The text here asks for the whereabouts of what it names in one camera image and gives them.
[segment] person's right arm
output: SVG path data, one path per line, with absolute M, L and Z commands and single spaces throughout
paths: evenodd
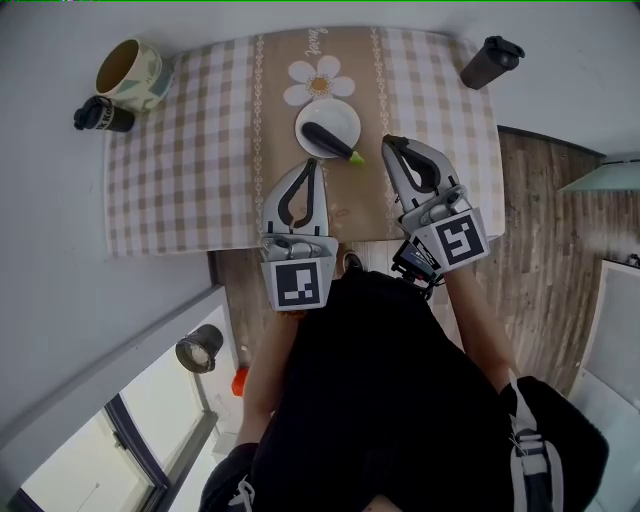
M 471 267 L 448 272 L 444 281 L 456 315 L 462 346 L 498 391 L 509 383 L 509 370 L 518 370 L 504 326 L 489 307 Z

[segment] shoe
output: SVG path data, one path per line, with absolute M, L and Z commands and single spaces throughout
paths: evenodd
M 346 251 L 342 256 L 342 267 L 346 272 L 350 268 L 358 268 L 360 270 L 364 270 L 364 265 L 358 255 L 353 251 Z

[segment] black sleeve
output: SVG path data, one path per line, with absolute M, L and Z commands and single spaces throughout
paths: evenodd
M 238 483 L 251 473 L 251 463 L 258 443 L 236 446 L 209 476 L 202 490 L 199 512 L 217 512 L 227 509 Z
M 553 388 L 534 377 L 518 379 L 538 433 L 558 450 L 564 480 L 564 510 L 583 511 L 598 491 L 609 457 L 609 445 L 578 409 Z M 511 385 L 500 393 L 509 414 L 515 414 L 516 394 Z

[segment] table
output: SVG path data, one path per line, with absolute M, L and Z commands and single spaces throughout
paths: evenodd
M 295 118 L 308 101 L 330 96 L 358 112 L 356 149 L 366 160 L 362 169 L 321 162 L 332 236 L 402 237 L 380 155 L 387 133 L 444 152 L 481 208 L 487 235 L 501 235 L 502 164 L 489 92 L 466 88 L 458 76 L 475 52 L 469 41 L 427 32 L 341 27 L 241 38 L 177 56 L 166 99 L 129 133 L 110 135 L 111 254 L 258 246 L 265 196 L 308 157 L 296 142 Z

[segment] black shirt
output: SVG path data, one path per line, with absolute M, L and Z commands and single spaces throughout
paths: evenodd
M 562 440 L 564 473 L 570 459 L 584 459 L 583 443 L 595 446 L 596 469 L 576 484 L 565 476 L 565 510 L 582 510 L 606 443 L 545 384 L 525 378 L 519 388 L 540 428 Z M 201 511 L 226 510 L 229 489 L 247 474 L 258 512 L 360 512 L 378 494 L 403 512 L 513 510 L 514 408 L 510 387 L 493 389 L 415 289 L 350 272 L 301 322 L 269 427 L 259 445 L 237 447 L 214 470 Z

